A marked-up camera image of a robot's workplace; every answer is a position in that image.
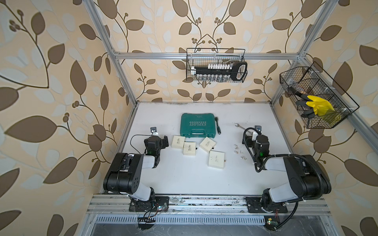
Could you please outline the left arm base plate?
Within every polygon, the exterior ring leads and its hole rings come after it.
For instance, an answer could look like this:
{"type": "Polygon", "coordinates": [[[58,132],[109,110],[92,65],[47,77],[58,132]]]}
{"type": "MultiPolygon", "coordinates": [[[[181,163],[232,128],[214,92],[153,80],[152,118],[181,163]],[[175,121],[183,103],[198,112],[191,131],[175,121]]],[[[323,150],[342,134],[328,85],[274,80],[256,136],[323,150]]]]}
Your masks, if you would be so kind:
{"type": "Polygon", "coordinates": [[[130,212],[167,211],[169,208],[168,196],[152,196],[148,201],[131,198],[130,212]]]}

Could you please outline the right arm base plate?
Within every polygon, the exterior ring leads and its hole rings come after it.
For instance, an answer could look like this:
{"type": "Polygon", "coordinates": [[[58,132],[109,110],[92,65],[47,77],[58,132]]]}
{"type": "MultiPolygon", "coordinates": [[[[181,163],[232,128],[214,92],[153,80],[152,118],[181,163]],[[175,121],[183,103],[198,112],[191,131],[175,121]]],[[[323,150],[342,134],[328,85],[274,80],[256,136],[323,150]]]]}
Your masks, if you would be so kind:
{"type": "Polygon", "coordinates": [[[261,197],[246,197],[249,213],[288,213],[284,203],[276,203],[268,195],[261,197]]]}

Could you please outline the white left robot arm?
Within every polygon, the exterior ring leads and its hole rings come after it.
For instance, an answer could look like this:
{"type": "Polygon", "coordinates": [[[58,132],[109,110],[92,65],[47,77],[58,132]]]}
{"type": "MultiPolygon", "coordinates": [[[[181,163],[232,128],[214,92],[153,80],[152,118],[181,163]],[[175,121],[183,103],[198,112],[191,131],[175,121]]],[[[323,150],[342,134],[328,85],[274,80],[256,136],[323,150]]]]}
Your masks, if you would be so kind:
{"type": "Polygon", "coordinates": [[[143,153],[118,152],[103,181],[105,192],[125,195],[131,199],[143,203],[155,200],[155,192],[152,187],[141,183],[143,169],[154,169],[160,162],[162,149],[169,146],[168,137],[160,138],[157,128],[150,128],[151,135],[144,140],[145,151],[143,153]]]}

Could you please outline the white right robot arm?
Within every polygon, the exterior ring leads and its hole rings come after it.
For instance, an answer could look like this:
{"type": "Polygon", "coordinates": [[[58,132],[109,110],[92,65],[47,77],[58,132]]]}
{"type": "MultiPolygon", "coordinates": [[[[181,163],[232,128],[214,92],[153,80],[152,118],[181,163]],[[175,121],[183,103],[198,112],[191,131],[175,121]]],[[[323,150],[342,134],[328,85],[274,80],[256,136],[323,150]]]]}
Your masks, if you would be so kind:
{"type": "Polygon", "coordinates": [[[257,173],[286,173],[287,183],[264,190],[264,203],[315,200],[331,192],[332,186],[328,177],[311,155],[270,154],[268,137],[253,127],[244,130],[242,144],[247,148],[257,173]]]}

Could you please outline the large cream jewelry box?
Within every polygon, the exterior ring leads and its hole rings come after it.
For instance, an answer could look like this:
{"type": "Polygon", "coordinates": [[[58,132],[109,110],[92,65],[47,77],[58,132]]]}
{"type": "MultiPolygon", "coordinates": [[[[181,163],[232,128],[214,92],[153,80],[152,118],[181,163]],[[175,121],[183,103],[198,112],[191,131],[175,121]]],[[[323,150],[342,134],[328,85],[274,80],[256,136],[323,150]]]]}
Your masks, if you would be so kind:
{"type": "Polygon", "coordinates": [[[219,151],[210,151],[208,166],[211,168],[224,169],[225,154],[219,151]]]}

